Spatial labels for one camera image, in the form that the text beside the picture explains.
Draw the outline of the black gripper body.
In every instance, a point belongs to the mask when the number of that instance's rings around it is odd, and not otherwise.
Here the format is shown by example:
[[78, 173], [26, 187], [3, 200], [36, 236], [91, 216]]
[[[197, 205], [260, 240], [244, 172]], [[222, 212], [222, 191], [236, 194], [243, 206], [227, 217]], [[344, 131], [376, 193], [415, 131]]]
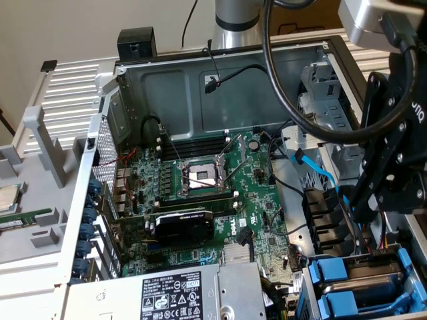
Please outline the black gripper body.
[[[398, 151], [403, 154], [403, 165], [421, 165], [426, 162], [426, 53], [420, 51], [418, 58], [418, 82], [412, 100], [406, 110], [408, 136], [404, 138]], [[389, 56], [390, 76], [388, 92], [399, 100], [406, 85], [405, 63], [401, 55]]]

